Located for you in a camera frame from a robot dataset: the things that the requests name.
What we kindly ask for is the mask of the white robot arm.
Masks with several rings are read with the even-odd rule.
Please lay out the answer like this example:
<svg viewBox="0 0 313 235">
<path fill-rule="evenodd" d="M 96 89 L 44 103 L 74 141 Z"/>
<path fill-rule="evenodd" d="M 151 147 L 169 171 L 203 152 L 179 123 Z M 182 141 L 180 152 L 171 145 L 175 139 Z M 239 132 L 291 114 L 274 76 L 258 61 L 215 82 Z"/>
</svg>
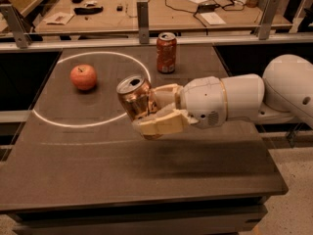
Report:
<svg viewBox="0 0 313 235">
<path fill-rule="evenodd" d="M 133 122 L 143 135 L 200 129 L 226 121 L 256 124 L 304 122 L 313 127 L 313 65 L 296 55 L 273 59 L 264 73 L 226 78 L 208 76 L 153 90 L 158 111 Z"/>
</svg>

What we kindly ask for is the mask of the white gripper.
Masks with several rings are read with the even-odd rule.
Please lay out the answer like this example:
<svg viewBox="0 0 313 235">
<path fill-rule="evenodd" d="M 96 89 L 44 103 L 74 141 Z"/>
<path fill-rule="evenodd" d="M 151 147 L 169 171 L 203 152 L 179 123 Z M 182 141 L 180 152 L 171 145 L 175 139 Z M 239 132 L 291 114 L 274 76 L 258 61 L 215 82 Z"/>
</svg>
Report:
<svg viewBox="0 0 313 235">
<path fill-rule="evenodd" d="M 188 125 L 207 129 L 226 121 L 225 90 L 217 77 L 197 78 L 184 87 L 177 83 L 166 84 L 152 91 L 159 110 L 169 105 L 174 109 L 134 120 L 133 128 L 142 135 L 178 133 Z"/>
</svg>

